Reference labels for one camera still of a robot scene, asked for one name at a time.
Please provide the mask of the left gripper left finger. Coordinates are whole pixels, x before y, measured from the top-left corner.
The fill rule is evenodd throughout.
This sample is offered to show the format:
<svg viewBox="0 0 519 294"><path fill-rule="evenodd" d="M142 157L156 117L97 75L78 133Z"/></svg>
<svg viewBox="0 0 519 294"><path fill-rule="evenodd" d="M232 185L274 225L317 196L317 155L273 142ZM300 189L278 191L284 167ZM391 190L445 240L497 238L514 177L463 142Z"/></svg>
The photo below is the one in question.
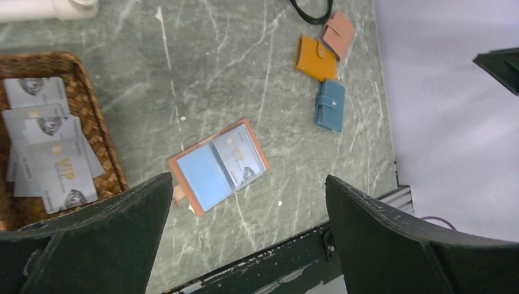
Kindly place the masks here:
<svg viewBox="0 0 519 294"><path fill-rule="evenodd" d="M173 196L161 173L65 216L1 232L2 293L144 293Z"/></svg>

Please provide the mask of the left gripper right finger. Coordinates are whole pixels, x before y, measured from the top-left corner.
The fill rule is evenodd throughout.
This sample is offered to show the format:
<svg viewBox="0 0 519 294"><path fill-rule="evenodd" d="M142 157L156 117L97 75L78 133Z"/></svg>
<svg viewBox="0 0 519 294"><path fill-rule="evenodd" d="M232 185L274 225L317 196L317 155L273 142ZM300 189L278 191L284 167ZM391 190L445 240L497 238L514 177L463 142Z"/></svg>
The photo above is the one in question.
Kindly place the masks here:
<svg viewBox="0 0 519 294"><path fill-rule="evenodd" d="M518 244L444 228L329 175L326 207L348 293L517 293Z"/></svg>

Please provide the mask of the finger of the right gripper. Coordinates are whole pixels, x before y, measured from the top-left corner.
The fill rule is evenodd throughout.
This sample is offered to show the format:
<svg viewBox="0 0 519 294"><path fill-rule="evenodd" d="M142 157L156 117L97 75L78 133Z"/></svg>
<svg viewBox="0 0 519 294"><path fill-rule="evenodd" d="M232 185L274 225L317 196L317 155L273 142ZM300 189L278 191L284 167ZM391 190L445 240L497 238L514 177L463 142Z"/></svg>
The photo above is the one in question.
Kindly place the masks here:
<svg viewBox="0 0 519 294"><path fill-rule="evenodd" d="M480 53L472 61L518 96L518 47Z"/></svg>

